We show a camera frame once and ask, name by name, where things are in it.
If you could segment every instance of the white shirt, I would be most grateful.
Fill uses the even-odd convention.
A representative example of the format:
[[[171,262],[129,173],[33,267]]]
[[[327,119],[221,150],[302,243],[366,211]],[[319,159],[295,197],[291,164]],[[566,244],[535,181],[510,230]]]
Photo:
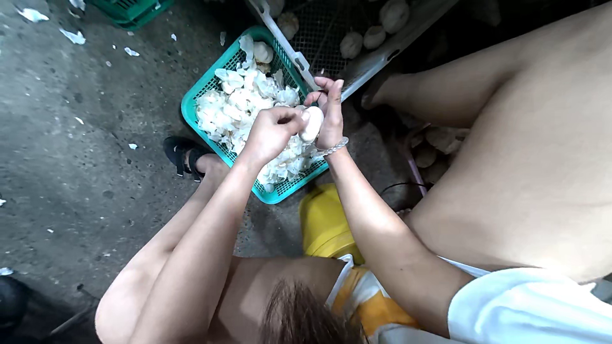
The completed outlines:
[[[373,343],[612,343],[612,305],[554,272],[532,267],[492,272],[452,299],[451,340],[401,325],[381,327]]]

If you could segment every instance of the dirty floor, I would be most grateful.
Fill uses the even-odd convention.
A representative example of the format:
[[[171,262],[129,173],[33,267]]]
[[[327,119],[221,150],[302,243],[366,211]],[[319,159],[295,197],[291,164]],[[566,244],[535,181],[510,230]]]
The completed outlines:
[[[227,47],[255,22],[243,13],[243,27],[229,28],[234,21],[217,15],[217,4],[177,0],[130,36],[91,5],[82,19],[67,0],[15,5],[50,20],[31,23],[0,1],[0,198],[7,200],[0,267],[14,269],[47,303],[29,320],[29,334],[41,336],[84,309],[88,294],[101,297],[196,189],[176,176],[162,140],[195,137],[182,122],[182,96],[224,52],[220,33],[228,31]],[[59,28],[80,30],[86,43],[73,44]],[[350,106],[345,121],[350,149],[375,188],[406,180],[407,167],[391,164],[373,125]],[[329,181],[326,173],[316,182]],[[305,193],[273,206],[252,195],[235,254],[299,256]],[[91,320],[60,339],[97,342]]]

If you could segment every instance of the hair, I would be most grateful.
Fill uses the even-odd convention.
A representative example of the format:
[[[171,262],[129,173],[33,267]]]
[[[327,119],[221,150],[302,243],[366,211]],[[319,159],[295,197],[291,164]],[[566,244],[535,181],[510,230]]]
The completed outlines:
[[[303,283],[276,284],[264,314],[260,344],[367,343],[358,321],[334,315]]]

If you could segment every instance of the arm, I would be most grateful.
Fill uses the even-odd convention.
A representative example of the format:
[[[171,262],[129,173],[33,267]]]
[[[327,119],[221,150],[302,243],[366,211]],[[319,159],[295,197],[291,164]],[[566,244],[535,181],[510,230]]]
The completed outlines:
[[[317,145],[329,148],[342,138],[342,80],[315,80],[328,93],[305,103],[324,103],[325,120]],[[390,296],[426,330],[448,337],[450,301],[472,277],[431,253],[368,183],[346,148],[326,157],[346,219],[368,267]]]
[[[302,128],[297,114],[283,107],[259,112],[242,154],[155,280],[131,344],[206,341],[253,183]],[[278,124],[281,118],[290,121]]]

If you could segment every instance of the teal plastic basket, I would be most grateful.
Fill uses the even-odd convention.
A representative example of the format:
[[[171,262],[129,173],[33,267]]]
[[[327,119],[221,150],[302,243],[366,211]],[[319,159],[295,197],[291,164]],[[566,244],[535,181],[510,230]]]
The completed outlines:
[[[173,2],[174,0],[91,0],[91,4],[125,30],[142,28]]]
[[[285,85],[289,85],[291,87],[299,86],[300,101],[303,102],[306,98],[308,90],[302,82],[302,78],[291,63],[291,60],[285,54],[283,48],[280,46],[276,38],[274,38],[272,33],[264,27],[254,26],[242,33],[242,35],[246,34],[251,35],[253,40],[256,42],[266,42],[274,49],[274,59],[270,63],[272,73],[276,72],[279,68],[282,68]],[[206,132],[198,128],[198,116],[196,115],[195,108],[196,99],[203,95],[206,91],[210,91],[211,89],[221,91],[221,80],[215,76],[215,69],[225,68],[236,70],[236,64],[245,60],[246,54],[244,51],[240,50],[239,39],[240,38],[230,45],[227,51],[221,55],[217,62],[215,62],[210,69],[204,73],[204,76],[202,76],[198,82],[196,82],[195,85],[193,85],[193,87],[185,94],[183,101],[181,102],[181,112],[187,123],[189,123],[189,126],[191,126],[191,128],[193,128],[195,132],[198,133],[212,148],[212,150],[215,151],[230,167],[234,165],[234,161],[237,157],[236,153],[231,152],[225,143],[216,143],[212,141],[208,138]],[[263,203],[276,204],[287,198],[290,194],[294,193],[296,190],[311,181],[314,177],[317,177],[326,169],[328,169],[328,165],[325,160],[315,162],[309,169],[304,171],[299,178],[293,181],[285,181],[275,184],[273,192],[266,192],[263,185],[261,185],[258,181],[255,181],[255,184],[253,184],[253,193]]]

